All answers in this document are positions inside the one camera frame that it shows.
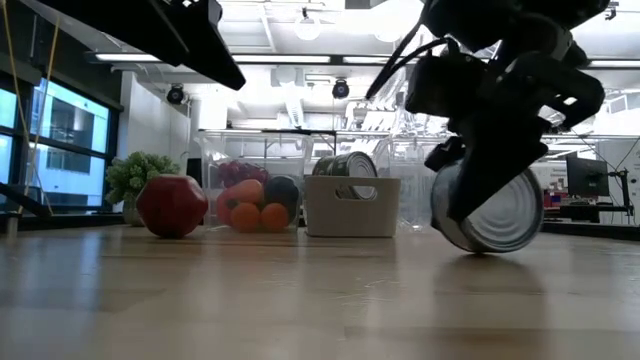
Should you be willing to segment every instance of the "wooden surface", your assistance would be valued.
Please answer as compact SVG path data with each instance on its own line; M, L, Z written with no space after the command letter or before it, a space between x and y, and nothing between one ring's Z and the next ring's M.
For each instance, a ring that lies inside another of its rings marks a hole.
M0 244L0 359L640 358L640 243L542 234L465 256L394 240L159 240L124 227Z

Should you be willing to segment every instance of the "white basket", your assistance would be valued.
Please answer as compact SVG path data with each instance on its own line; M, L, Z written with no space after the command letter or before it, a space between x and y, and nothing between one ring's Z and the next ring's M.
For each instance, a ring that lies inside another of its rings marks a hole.
M376 190L371 200L340 199L345 186ZM310 176L305 179L307 233L317 237L393 237L400 179Z

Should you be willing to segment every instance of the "orange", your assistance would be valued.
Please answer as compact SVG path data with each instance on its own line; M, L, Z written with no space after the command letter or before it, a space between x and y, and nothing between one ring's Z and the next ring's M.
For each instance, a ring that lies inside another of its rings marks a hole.
M258 204L264 198L262 183L258 180L244 180L229 189L231 198L240 202Z
M231 210L231 226L240 232L255 231L260 226L260 210L251 203L240 203Z
M265 206L260 218L262 225L271 231L279 231L289 225L289 212L284 205L278 203Z
M216 199L216 214L218 220L225 225L231 225L231 209L227 204L227 201L231 199L229 190L223 191Z

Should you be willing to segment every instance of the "computer monitor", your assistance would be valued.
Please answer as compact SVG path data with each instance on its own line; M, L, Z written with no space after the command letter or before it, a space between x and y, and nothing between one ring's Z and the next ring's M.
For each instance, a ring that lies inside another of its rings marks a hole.
M569 195L609 196L608 173L605 161L567 158Z

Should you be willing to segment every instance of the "basket handle hole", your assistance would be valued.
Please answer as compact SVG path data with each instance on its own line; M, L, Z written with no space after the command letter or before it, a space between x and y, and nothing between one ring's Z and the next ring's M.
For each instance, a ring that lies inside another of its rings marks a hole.
M335 194L338 200L373 201L378 197L373 186L339 186Z

